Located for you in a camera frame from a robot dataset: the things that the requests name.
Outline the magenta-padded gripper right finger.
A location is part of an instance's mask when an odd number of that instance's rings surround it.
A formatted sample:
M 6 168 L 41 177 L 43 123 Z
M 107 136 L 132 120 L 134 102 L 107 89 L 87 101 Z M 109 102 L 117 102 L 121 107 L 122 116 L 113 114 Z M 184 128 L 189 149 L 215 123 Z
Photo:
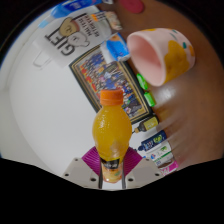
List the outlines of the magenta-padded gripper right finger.
M 122 188 L 140 188 L 163 177 L 161 171 L 149 158 L 141 157 L 128 148 L 123 160 Z

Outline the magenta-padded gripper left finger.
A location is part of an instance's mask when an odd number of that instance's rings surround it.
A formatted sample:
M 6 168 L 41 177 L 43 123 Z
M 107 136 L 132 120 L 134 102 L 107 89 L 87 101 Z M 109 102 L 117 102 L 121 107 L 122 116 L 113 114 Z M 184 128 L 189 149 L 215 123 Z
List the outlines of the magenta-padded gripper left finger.
M 95 147 L 81 158 L 74 158 L 62 177 L 84 188 L 101 189 L 101 161 Z

